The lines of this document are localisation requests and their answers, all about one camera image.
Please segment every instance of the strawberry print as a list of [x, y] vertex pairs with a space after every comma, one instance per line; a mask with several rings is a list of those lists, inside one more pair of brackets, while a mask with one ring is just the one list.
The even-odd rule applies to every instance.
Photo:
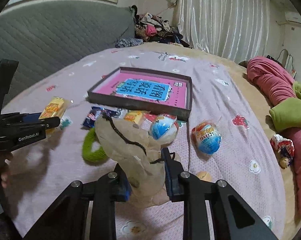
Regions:
[[52, 85], [50, 87], [47, 87], [46, 88], [46, 91], [49, 92], [49, 91], [52, 91], [54, 88], [56, 88], [56, 85]]
[[232, 122], [236, 126], [244, 126], [245, 129], [249, 128], [249, 124], [248, 124], [246, 118], [243, 116], [240, 116], [239, 114], [233, 118]]

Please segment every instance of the power cord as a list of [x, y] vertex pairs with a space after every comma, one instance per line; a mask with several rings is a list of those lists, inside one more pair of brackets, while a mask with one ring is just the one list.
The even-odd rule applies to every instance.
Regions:
[[282, 54], [282, 52], [284, 51], [285, 49], [282, 49], [282, 51], [280, 52], [280, 55], [278, 56], [278, 58], [276, 60], [278, 60]]
[[[144, 147], [143, 145], [141, 145], [140, 143], [138, 143], [138, 142], [132, 142], [132, 141], [128, 140], [128, 139], [127, 139], [127, 138], [126, 138], [126, 137], [125, 137], [125, 136], [117, 129], [117, 127], [115, 126], [115, 124], [114, 124], [113, 119], [112, 119], [111, 116], [108, 116], [106, 113], [103, 113], [103, 114], [102, 114], [102, 117], [103, 117], [104, 119], [106, 119], [107, 121], [110, 122], [110, 126], [113, 128], [113, 130], [115, 131], [115, 133], [117, 133], [117, 134], [124, 140], [125, 143], [127, 143], [127, 144], [133, 144], [133, 145], [136, 145], [136, 146], [140, 147], [140, 148], [143, 150], [143, 152], [145, 153], [145, 155], [147, 156], [145, 147]], [[173, 155], [173, 160], [174, 160], [174, 159], [175, 159], [175, 152], [174, 152], [174, 153], [171, 153], [171, 155]], [[155, 160], [155, 161], [153, 161], [153, 162], [150, 162], [150, 164], [155, 164], [155, 163], [159, 163], [159, 162], [163, 162], [163, 161], [164, 161], [163, 158], [159, 158], [159, 159], [157, 159], [157, 160]]]
[[289, 54], [289, 56], [291, 56], [291, 57], [292, 57], [292, 70], [294, 70], [294, 65], [293, 65], [294, 58], [293, 58], [292, 54]]

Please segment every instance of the round egg toy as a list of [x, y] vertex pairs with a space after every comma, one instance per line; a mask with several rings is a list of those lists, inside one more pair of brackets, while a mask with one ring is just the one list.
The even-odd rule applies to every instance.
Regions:
[[149, 134], [161, 145], [175, 140], [178, 132], [177, 117], [170, 114], [160, 114], [152, 122]]
[[212, 155], [221, 144], [221, 135], [213, 123], [203, 121], [192, 129], [193, 141], [199, 151]]

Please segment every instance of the mattress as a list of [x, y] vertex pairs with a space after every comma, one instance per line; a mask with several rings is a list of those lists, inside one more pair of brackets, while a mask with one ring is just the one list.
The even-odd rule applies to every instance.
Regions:
[[[273, 121], [268, 113], [272, 108], [268, 98], [263, 95], [260, 90], [249, 82], [246, 74], [246, 69], [239, 66], [233, 61], [194, 49], [185, 49], [177, 46], [167, 46], [165, 44], [145, 43], [139, 47], [149, 49], [151, 51], [158, 51], [165, 49], [169, 53], [176, 53], [188, 57], [207, 59], [215, 63], [223, 64], [241, 93], [249, 103], [254, 114], [260, 122], [267, 138], [271, 139], [276, 133]], [[284, 181], [285, 200], [286, 200], [286, 217], [285, 227], [282, 240], [291, 240], [297, 231], [301, 228], [301, 217], [297, 215], [297, 198], [296, 198], [296, 183], [294, 181], [293, 168], [281, 168], [281, 174]]]
[[[81, 145], [87, 133], [81, 129], [81, 124], [92, 105], [85, 100], [85, 91], [102, 75], [124, 65], [178, 72], [193, 78], [189, 125], [180, 127], [176, 140], [169, 146], [170, 151], [179, 153], [185, 170], [191, 173], [209, 171], [214, 181], [228, 181], [261, 218], [272, 217], [272, 230], [281, 237], [285, 199], [281, 198], [284, 188], [280, 169], [260, 120], [228, 74], [227, 62], [216, 61], [216, 58], [214, 61], [212, 58], [198, 59], [192, 55], [195, 51], [173, 45], [151, 46], [108, 49], [84, 57], [23, 91], [3, 109], [4, 113], [40, 112], [55, 95], [73, 101], [65, 113], [72, 120], [70, 126], [47, 141], [13, 153], [14, 159], [10, 163], [12, 184], [6, 194], [17, 229], [25, 235], [72, 180], [94, 181], [114, 168], [112, 160], [90, 165], [81, 159]], [[185, 53], [190, 53], [187, 59], [170, 60]], [[237, 114], [247, 118], [249, 129], [232, 122]], [[223, 134], [219, 152], [211, 158], [198, 154], [189, 140], [189, 128], [208, 117], [216, 122]], [[251, 169], [252, 160], [258, 160], [259, 166]], [[181, 239], [183, 233], [182, 203], [168, 202], [144, 210], [117, 203], [116, 215], [118, 239], [135, 239], [125, 231], [126, 227], [132, 226], [132, 220], [145, 228], [143, 237], [140, 236], [143, 239]]]

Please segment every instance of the green scrunchie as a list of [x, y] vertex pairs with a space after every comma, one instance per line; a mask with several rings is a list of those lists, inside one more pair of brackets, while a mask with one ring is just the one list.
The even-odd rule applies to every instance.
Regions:
[[89, 162], [98, 162], [107, 157], [103, 147], [99, 147], [98, 150], [92, 152], [92, 144], [95, 141], [95, 128], [91, 128], [85, 136], [82, 148], [83, 159]]

